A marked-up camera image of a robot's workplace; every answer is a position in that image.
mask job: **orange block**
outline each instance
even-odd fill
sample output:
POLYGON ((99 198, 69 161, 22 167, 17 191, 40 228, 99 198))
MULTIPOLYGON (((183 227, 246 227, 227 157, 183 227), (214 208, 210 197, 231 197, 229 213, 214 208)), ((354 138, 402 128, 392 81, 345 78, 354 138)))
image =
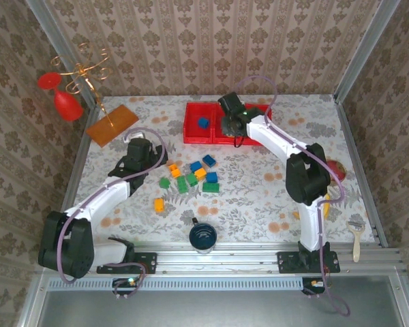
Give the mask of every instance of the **orange block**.
POLYGON ((157 213, 164 212, 164 199, 162 198, 155 199, 155 211, 157 213))
POLYGON ((180 169, 178 169, 177 165, 174 163, 168 166, 168 169, 171 171, 171 174, 174 178, 177 178, 182 175, 180 169))
POLYGON ((103 117, 87 129, 87 134, 102 148, 119 134, 138 121, 138 116, 126 106, 121 105, 109 114, 114 126, 111 126, 108 117, 103 117))
POLYGON ((196 170, 196 172, 194 173, 194 175, 196 175, 196 178, 199 181, 202 181, 203 179, 205 179, 206 177, 206 170, 204 168, 200 168, 199 170, 196 170))
POLYGON ((172 165, 169 165, 168 166, 168 169, 172 172, 173 170, 176 170, 176 169, 178 169, 178 167, 177 167, 177 164, 172 164, 172 165))

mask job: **yellow block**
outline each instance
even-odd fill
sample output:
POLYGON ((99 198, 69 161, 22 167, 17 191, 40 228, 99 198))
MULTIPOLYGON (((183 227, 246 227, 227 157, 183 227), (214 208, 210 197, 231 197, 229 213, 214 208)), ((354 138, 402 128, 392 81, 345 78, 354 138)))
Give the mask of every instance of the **yellow block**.
POLYGON ((157 213, 164 212, 164 199, 162 198, 155 199, 155 211, 157 213))
POLYGON ((173 176, 174 178, 177 178, 177 177, 179 177, 179 176, 182 175, 182 173, 180 172, 179 169, 174 169, 174 170, 172 170, 172 171, 171 171, 171 174, 172 174, 172 176, 173 176))
POLYGON ((200 168, 199 170, 196 170, 196 172, 194 173, 194 175, 196 175, 196 178, 199 181, 202 181, 203 179, 205 179, 206 177, 206 170, 204 168, 200 168))
POLYGON ((177 167, 177 165, 174 163, 174 164, 172 164, 172 165, 169 165, 169 166, 168 166, 168 169, 172 172, 173 170, 178 169, 178 167, 177 167))
MULTIPOLYGON (((330 200, 330 196, 326 194, 325 196, 326 200, 330 200)), ((330 203, 326 203, 324 205, 324 219, 327 219, 327 216, 329 215, 329 209, 330 209, 330 203)))

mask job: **cable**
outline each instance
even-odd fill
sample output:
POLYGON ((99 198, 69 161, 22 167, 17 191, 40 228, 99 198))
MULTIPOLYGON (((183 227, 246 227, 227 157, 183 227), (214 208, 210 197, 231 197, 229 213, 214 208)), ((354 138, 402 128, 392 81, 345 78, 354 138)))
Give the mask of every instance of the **cable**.
MULTIPOLYGON (((246 81, 246 80, 251 80, 254 78, 262 78, 264 80, 266 80, 267 82, 269 82, 273 88, 274 88, 274 97, 271 100, 270 104, 268 105, 267 110, 265 110, 265 114, 264 114, 264 119, 265 119, 265 123, 267 124, 267 127, 273 131, 274 133, 276 133, 278 136, 280 136, 281 138, 283 138, 285 141, 287 141, 290 144, 294 144, 294 142, 288 138, 286 135, 280 133, 279 130, 277 130, 276 128, 274 128, 271 125, 270 120, 268 119, 268 113, 271 110, 271 107, 273 106, 273 104, 275 103, 275 100, 277 99, 277 85, 268 77, 266 76, 261 76, 261 75, 252 75, 252 76, 247 76, 246 78, 242 79, 240 82, 238 82, 236 89, 239 89, 239 87, 246 81)), ((317 156, 315 156, 314 154, 310 153, 309 151, 307 151, 306 149, 304 149, 302 146, 298 145, 298 144, 294 144, 295 148, 297 148, 298 150, 302 151, 303 153, 305 153, 308 157, 312 158, 313 160, 315 160, 316 162, 318 162, 335 180, 335 182, 337 183, 338 187, 339 187, 339 197, 338 199, 330 199, 330 200, 322 200, 319 201, 319 203, 317 203, 317 214, 318 214, 318 240, 320 243, 320 270, 321 270, 321 277, 324 281, 324 288, 326 290, 326 294, 329 297, 330 303, 332 305, 332 307, 342 316, 344 317, 348 317, 350 316, 350 307, 348 306, 348 304, 344 301, 343 298, 340 298, 339 296, 336 295, 332 295, 330 293, 329 287, 327 286, 327 278, 326 275, 324 273, 324 253, 323 253, 323 248, 322 248, 322 214, 321 214, 321 205, 322 204, 333 204, 333 203, 338 203, 341 202, 344 199, 345 196, 345 191, 344 191, 344 187, 341 184, 341 181, 339 180, 338 176, 336 175, 336 173, 334 173, 334 171, 332 171, 332 169, 330 169, 330 167, 323 162, 323 160, 321 160, 320 158, 318 158, 317 156), (333 302, 333 298, 335 298, 336 300, 340 301, 345 307, 347 312, 343 312, 334 302, 333 302)))
POLYGON ((233 138, 233 146, 234 146, 235 148, 240 148, 241 145, 243 145, 243 143, 244 143, 245 136, 241 136, 241 141, 240 141, 240 143, 238 143, 238 144, 237 144, 237 137, 238 137, 238 136, 235 136, 235 137, 233 138))
MULTIPOLYGON (((136 284, 135 289, 134 289, 130 294, 128 294, 127 296, 132 296, 132 295, 134 295, 134 294, 139 290, 139 288, 141 287, 142 283, 144 283, 144 279, 145 279, 145 277, 147 276, 147 273, 146 273, 146 270, 145 270, 144 265, 143 265, 143 264, 140 264, 140 263, 138 263, 138 262, 125 262, 125 263, 123 263, 123 264, 105 264, 105 266, 109 266, 109 267, 136 266, 136 267, 141 268, 142 273, 141 273, 140 278, 139 278, 139 283, 136 284)), ((116 282, 116 283, 114 284, 114 294, 115 294, 115 296, 118 294, 118 287, 119 287, 121 284, 124 284, 124 283, 127 283, 127 281, 118 281, 118 282, 116 282)))
POLYGON ((146 127, 137 127, 137 128, 132 128, 130 129, 126 135, 125 138, 129 136, 130 133, 136 133, 137 131, 147 131, 149 133, 152 133, 153 135, 155 135, 157 137, 157 139, 160 141, 161 145, 162 145, 162 153, 161 156, 159 158, 159 160, 149 169, 143 170, 142 172, 136 172, 134 174, 131 174, 129 176, 123 177, 121 179, 117 179, 116 181, 113 181, 109 184, 106 185, 106 187, 99 189, 98 191, 96 191, 92 196, 90 196, 88 198, 88 200, 86 200, 85 202, 83 202, 77 209, 76 211, 74 211, 70 217, 67 219, 67 221, 63 224, 62 230, 59 233, 59 239, 57 241, 57 250, 56 250, 56 261, 57 261, 57 271, 59 273, 60 278, 62 279, 62 281, 65 284, 73 284, 76 281, 76 278, 73 278, 72 280, 69 280, 65 277, 65 274, 63 273, 63 268, 62 268, 62 244, 63 244, 63 239, 65 238, 65 233, 68 229, 68 226, 70 226, 71 222, 73 221, 73 219, 77 216, 77 214, 79 212, 83 212, 83 210, 88 206, 88 204, 90 204, 96 197, 98 197, 100 194, 102 194, 103 192, 107 191, 110 187, 121 183, 123 181, 128 181, 131 178, 135 178, 137 176, 141 176, 143 174, 146 174, 150 171, 152 171, 153 169, 157 168, 159 166, 159 164, 162 162, 162 160, 164 159, 165 156, 165 152, 166 152, 166 147, 165 147, 165 143, 164 140, 162 140, 162 137, 154 130, 146 128, 146 127))

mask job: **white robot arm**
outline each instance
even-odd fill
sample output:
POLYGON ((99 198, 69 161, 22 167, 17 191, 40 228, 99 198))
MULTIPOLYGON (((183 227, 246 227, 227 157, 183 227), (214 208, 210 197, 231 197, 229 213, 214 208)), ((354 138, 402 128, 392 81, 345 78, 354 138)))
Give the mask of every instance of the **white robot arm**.
MULTIPOLYGON (((306 149, 306 143, 296 140, 285 131, 274 125, 272 122, 270 122, 270 124, 272 124, 274 128, 278 129, 281 133, 290 138, 293 141, 293 144, 298 144, 306 149)), ((300 150, 278 136, 274 131, 270 129, 269 126, 267 126, 263 115, 254 117, 251 122, 247 124, 247 134, 252 140, 258 141, 272 153, 274 153, 285 166, 286 161, 290 158, 291 155, 300 153, 300 150)), ((304 203, 297 203, 301 222, 300 243, 309 251, 315 251, 320 248, 320 242, 318 238, 319 230, 317 204, 322 200, 324 200, 324 197, 320 196, 313 200, 312 204, 309 206, 304 203)), ((322 241, 322 245, 324 245, 326 243, 325 236, 322 237, 322 241)))
MULTIPOLYGON (((75 211, 78 211, 75 219, 87 219, 92 226, 99 225, 100 221, 105 218, 108 213, 111 213, 117 205, 130 197, 130 184, 126 181, 119 181, 120 179, 121 178, 116 176, 108 177, 102 186, 93 193, 100 193, 99 196, 96 196, 90 201, 88 206, 84 209, 80 209, 82 204, 92 197, 93 194, 76 206, 67 209, 65 214, 69 217, 75 211), (108 185, 114 181, 118 181, 118 183, 108 187, 108 185)), ((94 235, 93 242, 94 260, 91 269, 107 263, 118 264, 123 261, 126 252, 126 246, 123 243, 110 239, 97 241, 94 235)))

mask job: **red tray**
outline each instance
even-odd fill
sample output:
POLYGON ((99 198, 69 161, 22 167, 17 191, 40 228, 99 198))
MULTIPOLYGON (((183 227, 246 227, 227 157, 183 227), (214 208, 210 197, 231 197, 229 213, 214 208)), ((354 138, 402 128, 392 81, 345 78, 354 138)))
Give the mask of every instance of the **red tray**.
MULTIPOLYGON (((246 104, 247 109, 257 107, 265 112, 267 104, 246 104)), ((183 122, 183 143, 199 144, 231 144, 233 137, 225 136, 221 130, 221 120, 224 112, 217 102, 189 102, 186 104, 185 120, 183 122), (209 127, 206 129, 198 126, 198 120, 206 118, 209 127)), ((257 141, 245 138, 243 145, 261 145, 257 141)))

